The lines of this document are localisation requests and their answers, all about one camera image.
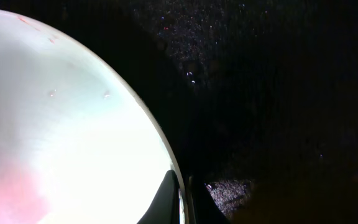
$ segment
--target red speck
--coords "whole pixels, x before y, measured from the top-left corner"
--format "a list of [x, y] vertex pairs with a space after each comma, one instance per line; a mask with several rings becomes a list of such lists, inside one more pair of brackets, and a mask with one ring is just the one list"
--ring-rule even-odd
[[19, 17], [20, 21], [24, 22], [25, 24], [29, 24], [27, 21], [25, 21], [23, 18]]

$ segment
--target glossy white surface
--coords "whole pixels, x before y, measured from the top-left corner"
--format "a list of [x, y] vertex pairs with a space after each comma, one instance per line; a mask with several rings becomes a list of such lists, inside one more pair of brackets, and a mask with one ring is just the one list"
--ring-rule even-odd
[[0, 11], [0, 223], [138, 222], [176, 166], [144, 108], [84, 46]]

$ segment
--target white bowl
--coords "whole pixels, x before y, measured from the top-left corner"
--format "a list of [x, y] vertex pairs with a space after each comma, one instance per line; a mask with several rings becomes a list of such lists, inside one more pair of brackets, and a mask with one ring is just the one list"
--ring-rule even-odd
[[0, 11], [0, 223], [136, 223], [175, 156], [104, 61]]

